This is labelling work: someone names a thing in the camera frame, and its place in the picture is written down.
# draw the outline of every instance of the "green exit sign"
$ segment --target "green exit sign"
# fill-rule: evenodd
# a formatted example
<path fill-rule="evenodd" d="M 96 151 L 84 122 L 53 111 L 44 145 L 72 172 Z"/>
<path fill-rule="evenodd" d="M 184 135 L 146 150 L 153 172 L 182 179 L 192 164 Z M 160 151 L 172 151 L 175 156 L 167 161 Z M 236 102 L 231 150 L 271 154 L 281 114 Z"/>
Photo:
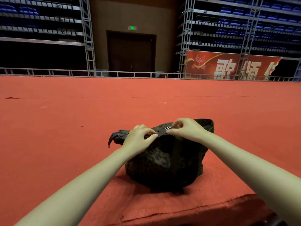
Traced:
<path fill-rule="evenodd" d="M 137 31 L 137 27 L 136 26 L 128 26 L 128 30 Z"/>

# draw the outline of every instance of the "brown wall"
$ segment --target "brown wall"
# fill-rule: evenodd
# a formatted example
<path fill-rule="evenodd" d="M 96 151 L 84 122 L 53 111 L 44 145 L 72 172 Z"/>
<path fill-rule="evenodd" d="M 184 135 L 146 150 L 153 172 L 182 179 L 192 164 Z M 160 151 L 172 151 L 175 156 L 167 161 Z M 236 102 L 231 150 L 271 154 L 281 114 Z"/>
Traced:
<path fill-rule="evenodd" d="M 156 71 L 170 72 L 175 48 L 177 0 L 90 0 L 96 67 L 109 69 L 107 30 L 154 34 Z"/>

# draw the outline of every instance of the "red floor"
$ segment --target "red floor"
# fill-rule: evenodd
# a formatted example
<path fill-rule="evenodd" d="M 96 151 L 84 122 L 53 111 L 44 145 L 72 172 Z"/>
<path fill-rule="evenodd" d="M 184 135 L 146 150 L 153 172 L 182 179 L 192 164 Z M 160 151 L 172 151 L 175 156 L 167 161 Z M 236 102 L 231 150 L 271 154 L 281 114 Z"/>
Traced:
<path fill-rule="evenodd" d="M 300 102 L 300 83 L 0 76 L 0 225 L 109 155 L 112 132 L 179 117 L 213 119 L 216 134 L 301 177 Z M 148 192 L 123 167 L 81 225 L 247 225 L 269 213 L 210 151 L 185 195 Z"/>

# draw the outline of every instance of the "metal railing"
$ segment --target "metal railing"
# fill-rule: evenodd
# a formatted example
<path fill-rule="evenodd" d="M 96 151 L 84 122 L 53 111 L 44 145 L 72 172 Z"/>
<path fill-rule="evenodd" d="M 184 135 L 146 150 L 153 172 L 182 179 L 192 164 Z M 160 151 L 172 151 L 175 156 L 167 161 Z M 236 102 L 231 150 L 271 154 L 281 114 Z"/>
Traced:
<path fill-rule="evenodd" d="M 278 77 L 278 76 L 246 76 L 246 75 L 234 75 L 234 74 L 212 75 L 212 74 L 188 74 L 188 73 L 184 74 L 184 73 L 103 71 L 103 70 L 59 70 L 59 69 L 31 69 L 31 68 L 5 68 L 5 67 L 0 67 L 0 75 L 301 82 L 301 76 Z"/>

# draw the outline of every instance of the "camouflage bag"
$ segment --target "camouflage bag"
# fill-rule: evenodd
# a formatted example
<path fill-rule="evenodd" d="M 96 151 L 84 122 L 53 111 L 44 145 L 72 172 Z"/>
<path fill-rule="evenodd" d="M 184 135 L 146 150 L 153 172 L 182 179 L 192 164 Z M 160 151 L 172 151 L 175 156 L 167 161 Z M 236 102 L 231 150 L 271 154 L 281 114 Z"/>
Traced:
<path fill-rule="evenodd" d="M 214 123 L 209 119 L 195 119 L 207 131 L 214 133 Z M 156 140 L 142 153 L 129 160 L 125 167 L 130 178 L 158 192 L 177 191 L 190 185 L 203 174 L 202 160 L 208 148 L 200 143 L 166 133 L 172 123 L 152 128 Z M 129 130 L 112 133 L 112 141 L 122 145 Z"/>

